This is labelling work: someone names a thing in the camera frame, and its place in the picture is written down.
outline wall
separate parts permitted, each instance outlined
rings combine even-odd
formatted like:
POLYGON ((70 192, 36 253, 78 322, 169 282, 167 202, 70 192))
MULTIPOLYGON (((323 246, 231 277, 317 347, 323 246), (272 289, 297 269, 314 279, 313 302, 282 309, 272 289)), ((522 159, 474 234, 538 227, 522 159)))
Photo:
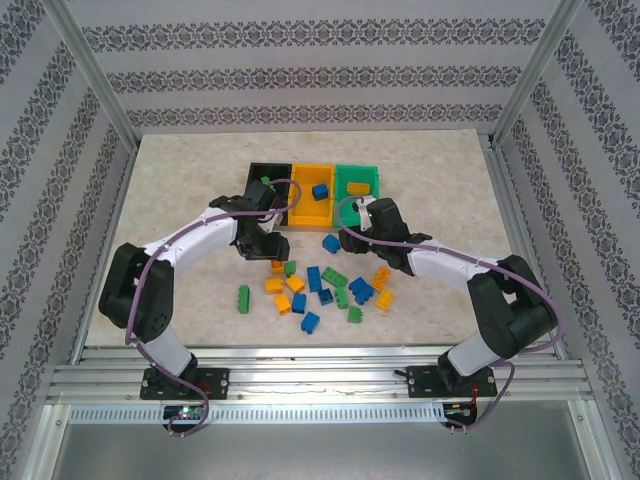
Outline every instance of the wall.
POLYGON ((0 1, 0 478, 70 348, 130 156, 42 5, 0 1))
POLYGON ((487 133, 556 4, 70 3, 139 133, 487 133))
POLYGON ((503 153, 624 478, 640 477, 640 2, 585 2, 503 153))

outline black mounting bracket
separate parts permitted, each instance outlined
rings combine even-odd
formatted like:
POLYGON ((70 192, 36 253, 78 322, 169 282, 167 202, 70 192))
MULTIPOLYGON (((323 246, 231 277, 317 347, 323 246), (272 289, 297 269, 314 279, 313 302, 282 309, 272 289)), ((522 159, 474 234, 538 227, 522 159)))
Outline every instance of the black mounting bracket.
MULTIPOLYGON (((229 392, 228 368, 197 368, 190 383, 207 394, 209 400, 226 400, 229 392)), ((190 388, 165 377, 155 368, 147 368, 140 387, 141 400, 201 400, 190 388)))
POLYGON ((406 378, 409 398, 460 398, 471 397, 472 388, 478 388, 478 397, 495 397, 498 394, 493 370, 484 367, 470 377, 465 377, 464 383, 449 390, 438 375, 437 365, 413 365, 407 367, 406 372, 395 370, 397 375, 406 378))

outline orange lego brick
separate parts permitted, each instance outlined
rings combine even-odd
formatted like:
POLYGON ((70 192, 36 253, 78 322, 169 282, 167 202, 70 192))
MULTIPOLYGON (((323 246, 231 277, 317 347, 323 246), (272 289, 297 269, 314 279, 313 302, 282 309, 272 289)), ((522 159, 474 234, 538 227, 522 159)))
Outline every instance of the orange lego brick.
POLYGON ((295 273, 287 278, 287 287, 291 289, 293 293, 300 293, 304 290, 304 282, 295 273))
POLYGON ((276 302, 276 307, 278 307, 280 315, 284 315, 291 311, 291 302, 284 293, 274 297, 273 301, 276 302))
POLYGON ((265 288, 269 295, 273 295, 274 293, 282 293, 284 292, 284 283, 282 283, 281 278, 267 278, 265 288))
POLYGON ((376 300, 376 307, 386 312, 391 306, 391 302, 393 302, 393 293, 389 290, 383 290, 380 292, 378 300, 376 300))
POLYGON ((368 183, 348 182, 347 193, 349 195, 369 195, 371 187, 368 183))
MULTIPOLYGON (((296 163, 291 169, 291 178, 297 181, 302 188, 300 202, 289 210, 289 226, 299 227, 330 227, 333 223, 334 202, 334 165, 306 165, 296 163), (313 196, 313 187, 324 183, 329 187, 329 197, 324 200, 316 200, 313 196)), ((289 188, 289 205, 298 194, 295 187, 289 188)))
POLYGON ((284 262, 271 260, 271 273, 273 273, 274 275, 284 273, 284 262))
POLYGON ((371 282, 371 286, 381 292, 384 290, 384 286, 387 284, 390 276, 391 270, 386 267, 380 267, 376 272, 376 276, 373 278, 373 282, 371 282))

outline enclosure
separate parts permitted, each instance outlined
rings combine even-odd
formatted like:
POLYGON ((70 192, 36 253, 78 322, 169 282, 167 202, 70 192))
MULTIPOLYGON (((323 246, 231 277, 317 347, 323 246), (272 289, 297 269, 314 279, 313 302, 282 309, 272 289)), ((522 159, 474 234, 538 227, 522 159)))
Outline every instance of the enclosure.
POLYGON ((0 477, 640 478, 638 3, 3 0, 0 477), (375 166, 412 232, 522 256, 563 341, 515 357, 495 415, 450 436, 394 371, 477 330, 467 295, 394 271, 389 311, 312 303, 307 335, 262 293, 268 263, 229 248, 176 282, 172 323, 230 369, 228 399, 170 439, 139 399, 147 362, 97 311, 105 273, 241 194, 252 163, 306 179, 281 229, 298 268, 384 265, 320 246, 350 166, 375 166))

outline patterned wallpaper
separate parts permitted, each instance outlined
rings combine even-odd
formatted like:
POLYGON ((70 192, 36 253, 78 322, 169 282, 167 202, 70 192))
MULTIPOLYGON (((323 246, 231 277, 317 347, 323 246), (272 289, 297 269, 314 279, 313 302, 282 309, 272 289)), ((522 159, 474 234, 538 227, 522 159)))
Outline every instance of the patterned wallpaper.
POLYGON ((583 4, 503 150, 624 478, 640 478, 639 27, 632 2, 583 4))
POLYGON ((0 479, 87 306, 129 154, 38 2, 0 2, 0 479))
POLYGON ((486 133, 557 0, 102 3, 70 5, 140 133, 486 133))

